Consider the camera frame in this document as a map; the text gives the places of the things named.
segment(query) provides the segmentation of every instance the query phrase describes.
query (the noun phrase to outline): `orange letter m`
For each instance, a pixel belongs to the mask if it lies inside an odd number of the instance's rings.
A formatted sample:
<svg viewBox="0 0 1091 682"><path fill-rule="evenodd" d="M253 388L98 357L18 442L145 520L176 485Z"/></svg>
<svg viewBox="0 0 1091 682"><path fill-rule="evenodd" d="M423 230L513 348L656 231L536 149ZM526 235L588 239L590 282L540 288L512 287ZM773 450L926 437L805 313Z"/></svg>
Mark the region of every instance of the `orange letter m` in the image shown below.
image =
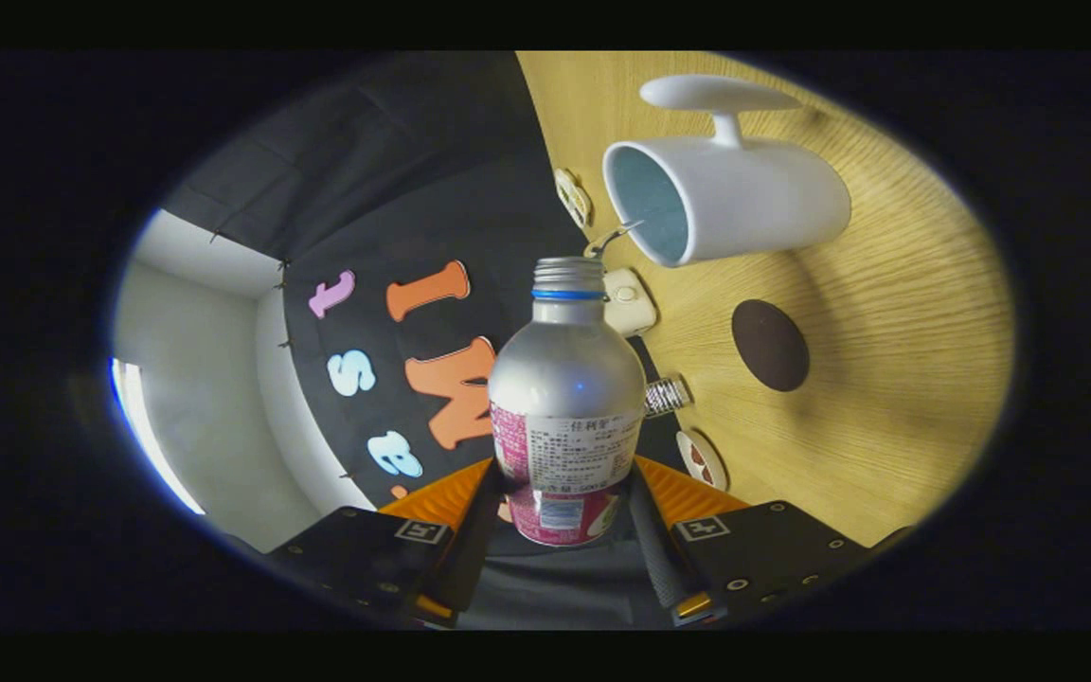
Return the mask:
<svg viewBox="0 0 1091 682"><path fill-rule="evenodd" d="M476 379L488 379L494 364L494 348L484 336L473 338L469 348L430 361L408 359L406 381L419 393L451 398L428 422L442 448L457 448L457 442L467 438L489 435L491 418L485 385L471 384Z"/></svg>

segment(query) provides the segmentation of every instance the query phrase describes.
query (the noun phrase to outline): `white wall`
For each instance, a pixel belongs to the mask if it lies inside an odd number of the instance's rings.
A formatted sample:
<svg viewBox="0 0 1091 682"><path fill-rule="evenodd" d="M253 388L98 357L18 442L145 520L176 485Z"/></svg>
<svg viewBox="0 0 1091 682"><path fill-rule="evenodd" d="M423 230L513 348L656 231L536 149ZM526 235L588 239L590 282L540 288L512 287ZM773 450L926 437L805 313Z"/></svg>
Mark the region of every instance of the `white wall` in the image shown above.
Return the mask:
<svg viewBox="0 0 1091 682"><path fill-rule="evenodd" d="M255 324L255 363L260 393L272 433L293 478L321 514L341 506L375 508L339 465L305 402L286 340L285 304L280 290L260 298Z"/></svg>
<svg viewBox="0 0 1091 682"><path fill-rule="evenodd" d="M268 427L255 368L256 308L253 298L133 260L113 345L118 359L142 368L155 436L208 522L267 552L320 513Z"/></svg>
<svg viewBox="0 0 1091 682"><path fill-rule="evenodd" d="M276 259L158 211L146 225L133 258L153 268L209 289L259 298L280 284Z"/></svg>

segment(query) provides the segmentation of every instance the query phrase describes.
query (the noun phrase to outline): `wood grain surface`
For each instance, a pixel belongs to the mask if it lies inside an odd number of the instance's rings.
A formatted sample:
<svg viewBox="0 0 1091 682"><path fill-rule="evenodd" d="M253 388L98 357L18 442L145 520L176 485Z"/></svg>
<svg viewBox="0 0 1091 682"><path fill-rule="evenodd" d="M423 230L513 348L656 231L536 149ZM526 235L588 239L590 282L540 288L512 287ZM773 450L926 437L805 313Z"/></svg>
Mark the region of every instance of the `wood grain surface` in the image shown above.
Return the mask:
<svg viewBox="0 0 1091 682"><path fill-rule="evenodd" d="M601 175L609 144L714 134L706 113L643 103L639 86L662 75L731 75L796 97L801 109L741 113L744 134L801 144L849 187L852 220L827 244L674 270L630 238L606 253L655 299L659 322L644 340L661 374L688 383L694 403L676 416L722 454L733 495L789 500L872 545L960 484L1004 407L1015 322L1000 258L952 189L851 111L740 61L518 56L551 164L592 198L589 238L618 226ZM765 387L736 352L731 314L750 298L779 307L805 337L810 375L795 392Z"/></svg>

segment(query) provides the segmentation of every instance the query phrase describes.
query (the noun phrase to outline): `brown circle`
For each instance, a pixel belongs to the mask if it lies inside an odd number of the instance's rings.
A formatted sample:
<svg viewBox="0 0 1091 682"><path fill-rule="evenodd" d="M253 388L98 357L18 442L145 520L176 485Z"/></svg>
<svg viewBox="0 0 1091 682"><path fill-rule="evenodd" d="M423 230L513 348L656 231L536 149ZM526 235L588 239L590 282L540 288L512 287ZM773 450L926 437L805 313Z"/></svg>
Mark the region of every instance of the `brown circle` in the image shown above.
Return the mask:
<svg viewBox="0 0 1091 682"><path fill-rule="evenodd" d="M731 335L743 363L776 392L792 392L806 381L811 358L802 332L778 307L743 301L731 315Z"/></svg>

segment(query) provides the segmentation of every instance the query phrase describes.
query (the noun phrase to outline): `window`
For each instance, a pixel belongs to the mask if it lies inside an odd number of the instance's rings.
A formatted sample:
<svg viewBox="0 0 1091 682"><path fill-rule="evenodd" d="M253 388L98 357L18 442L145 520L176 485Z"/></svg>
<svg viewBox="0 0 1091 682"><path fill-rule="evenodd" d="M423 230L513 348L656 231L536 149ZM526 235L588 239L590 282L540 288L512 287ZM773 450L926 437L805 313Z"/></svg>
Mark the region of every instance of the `window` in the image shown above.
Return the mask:
<svg viewBox="0 0 1091 682"><path fill-rule="evenodd" d="M125 411L129 427L133 428L133 434L137 435L137 441L142 444L142 452L146 453L146 457L159 471L170 491L176 493L188 508L204 514L205 511L191 499L188 489L179 482L179 478L170 469L163 448L159 448L159 442L154 436L154 428L151 427L151 418L146 414L146 397L142 393L142 368L112 358L111 376L117 385L117 398L120 400L121 409Z"/></svg>

